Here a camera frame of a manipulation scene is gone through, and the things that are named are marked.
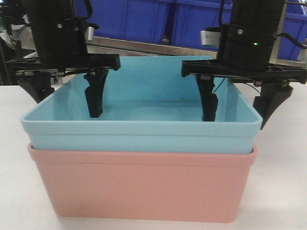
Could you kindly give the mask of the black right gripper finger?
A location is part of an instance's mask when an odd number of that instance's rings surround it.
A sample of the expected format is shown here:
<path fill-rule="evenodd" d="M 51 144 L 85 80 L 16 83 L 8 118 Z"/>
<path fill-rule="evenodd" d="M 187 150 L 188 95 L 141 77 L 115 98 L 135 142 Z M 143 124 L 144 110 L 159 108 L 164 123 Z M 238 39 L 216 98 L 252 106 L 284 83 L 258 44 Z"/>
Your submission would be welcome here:
<path fill-rule="evenodd" d="M 213 89 L 215 87 L 214 77 L 197 76 L 196 82 L 201 97 L 202 120 L 214 122 L 218 105 L 217 95 L 213 93 Z"/>
<path fill-rule="evenodd" d="M 292 95 L 293 87 L 287 84 L 264 84 L 261 86 L 260 96 L 255 96 L 254 109 L 262 117 L 260 130 L 263 130 L 267 121 L 275 110 Z"/>

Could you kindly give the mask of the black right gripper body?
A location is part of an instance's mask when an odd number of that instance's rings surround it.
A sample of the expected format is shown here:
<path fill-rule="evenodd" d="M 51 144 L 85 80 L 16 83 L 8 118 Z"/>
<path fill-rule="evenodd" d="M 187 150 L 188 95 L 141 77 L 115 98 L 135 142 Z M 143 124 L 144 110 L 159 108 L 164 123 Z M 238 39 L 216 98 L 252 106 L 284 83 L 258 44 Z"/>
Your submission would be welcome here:
<path fill-rule="evenodd" d="M 182 62 L 181 75 L 226 77 L 264 84 L 306 84 L 302 67 L 269 63 L 277 38 L 276 27 L 224 24 L 217 58 Z"/>

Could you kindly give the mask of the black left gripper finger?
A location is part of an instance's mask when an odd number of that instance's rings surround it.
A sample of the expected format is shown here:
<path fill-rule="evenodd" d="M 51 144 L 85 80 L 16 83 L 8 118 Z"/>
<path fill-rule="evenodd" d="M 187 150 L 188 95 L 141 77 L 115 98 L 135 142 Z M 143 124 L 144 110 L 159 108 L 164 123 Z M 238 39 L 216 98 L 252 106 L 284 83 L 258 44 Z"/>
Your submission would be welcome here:
<path fill-rule="evenodd" d="M 36 103 L 40 103 L 55 91 L 51 87 L 51 73 L 49 72 L 33 72 L 32 75 L 23 73 L 17 77 L 17 81 Z"/>
<path fill-rule="evenodd" d="M 91 118 L 98 118 L 103 113 L 103 91 L 108 73 L 107 69 L 93 69 L 84 75 L 89 83 L 84 93 Z"/>

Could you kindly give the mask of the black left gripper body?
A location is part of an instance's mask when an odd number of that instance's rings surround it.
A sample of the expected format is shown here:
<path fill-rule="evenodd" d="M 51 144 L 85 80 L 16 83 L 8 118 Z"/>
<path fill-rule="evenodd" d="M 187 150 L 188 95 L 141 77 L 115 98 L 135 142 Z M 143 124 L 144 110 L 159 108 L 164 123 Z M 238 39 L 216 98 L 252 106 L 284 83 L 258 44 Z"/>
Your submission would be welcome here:
<path fill-rule="evenodd" d="M 37 57 L 16 58 L 7 61 L 12 73 L 60 72 L 87 73 L 96 69 L 120 69 L 118 54 L 89 54 L 85 32 L 93 35 L 99 29 L 95 23 L 81 19 L 30 22 L 22 26 L 15 37 L 26 28 L 31 29 Z"/>

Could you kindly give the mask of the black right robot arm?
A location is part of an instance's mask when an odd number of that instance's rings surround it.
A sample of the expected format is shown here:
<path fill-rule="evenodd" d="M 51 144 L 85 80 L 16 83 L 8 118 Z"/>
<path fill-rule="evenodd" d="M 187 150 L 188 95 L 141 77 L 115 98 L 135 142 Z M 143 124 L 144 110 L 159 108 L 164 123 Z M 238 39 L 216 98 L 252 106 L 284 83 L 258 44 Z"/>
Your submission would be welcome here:
<path fill-rule="evenodd" d="M 230 22 L 209 28 L 220 33 L 217 58 L 182 62 L 182 76 L 196 77 L 203 121 L 216 117 L 215 77 L 259 86 L 260 95 L 254 98 L 253 107 L 263 123 L 292 95 L 291 82 L 306 83 L 305 68 L 270 63 L 284 5 L 283 0 L 233 1 Z"/>

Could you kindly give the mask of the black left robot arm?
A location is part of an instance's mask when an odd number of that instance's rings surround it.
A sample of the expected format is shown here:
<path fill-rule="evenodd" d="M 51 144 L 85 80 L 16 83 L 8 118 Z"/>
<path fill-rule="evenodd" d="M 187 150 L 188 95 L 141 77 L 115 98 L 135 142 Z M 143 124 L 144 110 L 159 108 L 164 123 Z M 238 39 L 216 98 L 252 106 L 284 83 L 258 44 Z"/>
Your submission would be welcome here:
<path fill-rule="evenodd" d="M 92 16 L 91 2 L 86 0 L 88 14 L 77 16 L 72 0 L 24 0 L 23 6 L 37 51 L 37 57 L 13 59 L 9 70 L 21 86 L 37 102 L 55 90 L 51 77 L 84 74 L 89 86 L 85 97 L 90 117 L 103 112 L 103 91 L 109 70 L 121 67 L 118 54 L 90 54 L 85 30 L 99 25 L 87 23 Z"/>

